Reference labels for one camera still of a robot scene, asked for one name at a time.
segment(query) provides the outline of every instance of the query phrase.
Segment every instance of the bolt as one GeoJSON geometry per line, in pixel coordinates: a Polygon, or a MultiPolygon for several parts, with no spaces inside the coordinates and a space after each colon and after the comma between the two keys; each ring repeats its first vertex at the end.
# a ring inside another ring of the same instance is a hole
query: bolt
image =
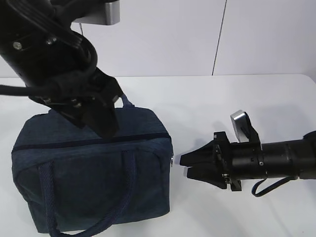
{"type": "Polygon", "coordinates": [[[74,105],[75,108],[80,108],[82,106],[82,103],[77,103],[74,105]]]}
{"type": "Polygon", "coordinates": [[[49,39],[46,41],[46,43],[47,43],[48,45],[52,45],[52,44],[55,43],[56,41],[57,41],[57,38],[52,37],[52,38],[49,38],[49,39]]]}
{"type": "Polygon", "coordinates": [[[22,44],[20,42],[14,42],[13,43],[13,48],[16,50],[21,50],[22,49],[22,44]]]}
{"type": "Polygon", "coordinates": [[[46,104],[51,103],[51,99],[50,99],[50,98],[44,98],[43,101],[44,101],[46,104]]]}

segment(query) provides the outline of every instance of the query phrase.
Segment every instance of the white table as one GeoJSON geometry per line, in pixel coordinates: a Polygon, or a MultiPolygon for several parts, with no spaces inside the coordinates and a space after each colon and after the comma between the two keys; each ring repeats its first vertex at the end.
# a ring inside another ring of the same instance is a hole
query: white table
{"type": "MultiPolygon", "coordinates": [[[[1,83],[9,82],[0,79],[1,83]]],[[[22,85],[21,80],[11,79],[22,85]]],[[[261,141],[301,139],[316,130],[316,85],[303,75],[119,78],[139,107],[156,112],[173,138],[176,159],[226,131],[237,141],[230,114],[248,112],[261,141]]],[[[25,98],[0,97],[0,236],[41,236],[12,182],[10,151],[26,119],[47,108],[25,98]]],[[[316,181],[293,181],[262,198],[255,181],[232,193],[186,179],[171,169],[171,212],[139,223],[117,225],[105,237],[313,237],[316,181]]]]}

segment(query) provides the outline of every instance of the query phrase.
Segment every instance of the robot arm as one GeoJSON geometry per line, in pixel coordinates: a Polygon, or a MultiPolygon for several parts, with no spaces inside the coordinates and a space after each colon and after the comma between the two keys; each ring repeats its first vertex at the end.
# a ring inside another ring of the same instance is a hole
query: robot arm
{"type": "Polygon", "coordinates": [[[97,68],[93,45],[70,25],[96,6],[108,13],[104,25],[115,23],[115,2],[0,0],[0,55],[27,86],[2,85],[0,94],[29,96],[78,127],[113,136],[118,129],[114,103],[123,92],[115,78],[97,68]]]}
{"type": "Polygon", "coordinates": [[[225,132],[214,133],[212,142],[181,157],[188,178],[221,189],[230,184],[232,191],[241,191],[241,180],[263,179],[252,189],[256,197],[297,178],[316,179],[316,131],[302,140],[261,144],[246,112],[231,118],[239,143],[230,143],[225,132]],[[257,193],[268,178],[283,179],[257,193]]]}

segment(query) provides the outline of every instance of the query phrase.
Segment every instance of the fabric bag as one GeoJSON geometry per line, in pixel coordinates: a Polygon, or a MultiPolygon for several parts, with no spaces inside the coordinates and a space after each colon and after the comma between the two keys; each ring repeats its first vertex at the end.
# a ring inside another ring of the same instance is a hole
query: fabric bag
{"type": "Polygon", "coordinates": [[[53,110],[25,123],[12,172],[39,233],[91,237],[169,212],[171,138],[153,111],[122,99],[120,130],[108,140],[53,110]]]}

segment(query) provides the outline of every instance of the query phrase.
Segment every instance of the bag handle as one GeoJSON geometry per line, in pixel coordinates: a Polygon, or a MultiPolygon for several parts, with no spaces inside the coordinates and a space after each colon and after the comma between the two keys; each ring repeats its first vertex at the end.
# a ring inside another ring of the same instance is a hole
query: bag handle
{"type": "Polygon", "coordinates": [[[45,203],[46,222],[48,232],[51,237],[91,237],[97,235],[107,228],[109,228],[117,218],[128,207],[136,181],[136,161],[134,152],[123,152],[124,170],[127,174],[126,185],[127,190],[117,206],[107,213],[97,224],[90,227],[86,231],[76,235],[68,235],[61,233],[57,229],[57,221],[55,217],[55,194],[54,194],[54,180],[53,180],[53,162],[44,163],[39,166],[39,178],[42,188],[42,195],[45,203]]]}
{"type": "Polygon", "coordinates": [[[135,107],[135,105],[133,105],[133,104],[129,101],[128,97],[127,97],[125,94],[123,94],[123,95],[121,96],[121,99],[122,99],[122,102],[123,102],[123,108],[128,108],[128,107],[134,108],[134,107],[135,107]]]}

